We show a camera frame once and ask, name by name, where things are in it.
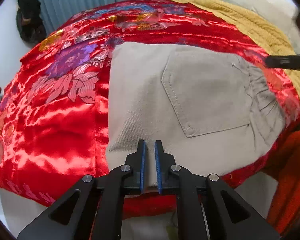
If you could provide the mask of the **beige pants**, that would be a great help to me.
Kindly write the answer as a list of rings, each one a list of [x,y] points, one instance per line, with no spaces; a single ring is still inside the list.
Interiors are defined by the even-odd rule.
[[[266,155],[286,122],[266,78],[236,54],[125,42],[109,81],[109,168],[147,144],[146,185],[157,183],[154,144],[192,173],[229,174]]]

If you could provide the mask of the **black hanging clothing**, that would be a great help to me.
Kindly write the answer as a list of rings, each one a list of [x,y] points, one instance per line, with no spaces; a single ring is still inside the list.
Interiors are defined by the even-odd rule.
[[[16,24],[21,39],[35,46],[46,39],[47,34],[40,17],[41,3],[38,0],[17,0]]]

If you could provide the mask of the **yellow knitted blanket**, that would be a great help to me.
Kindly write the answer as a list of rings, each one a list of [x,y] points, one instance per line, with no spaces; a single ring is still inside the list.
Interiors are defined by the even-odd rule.
[[[191,3],[196,7],[213,13],[215,16],[234,25],[241,33],[251,38],[268,55],[295,55],[288,37],[275,25],[268,22],[257,13],[248,9],[227,3],[221,0],[172,0],[177,3]],[[300,71],[279,70],[275,77],[273,70],[262,67],[267,81],[275,88],[283,86],[282,77],[288,79],[293,86],[293,92],[297,94],[300,101]]]

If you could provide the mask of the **orange red floor rug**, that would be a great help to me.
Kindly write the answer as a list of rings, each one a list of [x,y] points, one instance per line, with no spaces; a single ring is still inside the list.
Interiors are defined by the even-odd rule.
[[[300,217],[300,130],[278,148],[265,173],[278,182],[267,221],[283,236]]]

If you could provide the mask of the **red floral satin bedspread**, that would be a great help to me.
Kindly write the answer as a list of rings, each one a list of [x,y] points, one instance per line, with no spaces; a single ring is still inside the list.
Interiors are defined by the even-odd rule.
[[[236,54],[262,70],[269,56],[234,25],[191,3],[140,0],[114,3],[70,18],[21,59],[0,104],[0,188],[50,206],[86,174],[109,168],[109,81],[113,51],[125,42],[178,44]],[[300,101],[288,79],[275,88],[285,128],[269,152],[222,175],[237,187],[264,167],[280,139],[300,121]],[[153,186],[126,201],[125,217],[175,209]]]

